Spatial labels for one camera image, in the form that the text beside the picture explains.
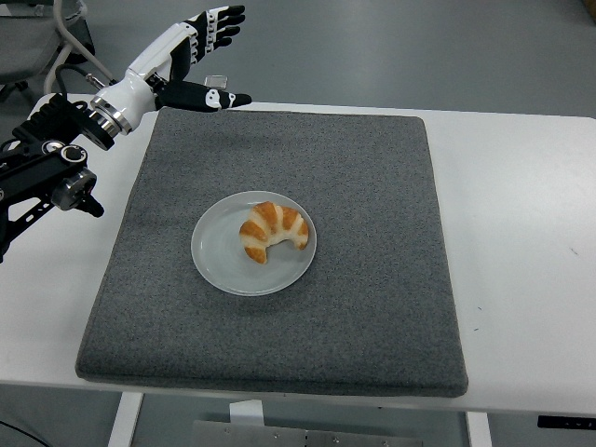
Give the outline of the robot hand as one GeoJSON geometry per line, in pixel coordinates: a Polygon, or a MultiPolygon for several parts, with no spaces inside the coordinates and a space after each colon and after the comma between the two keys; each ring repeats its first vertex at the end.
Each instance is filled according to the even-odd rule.
{"type": "Polygon", "coordinates": [[[122,80],[97,93],[92,109],[128,134],[145,114],[162,107],[211,113],[251,103],[247,94],[185,79],[193,65],[232,43],[244,12],[244,6],[216,7],[171,25],[129,65],[122,80]]]}

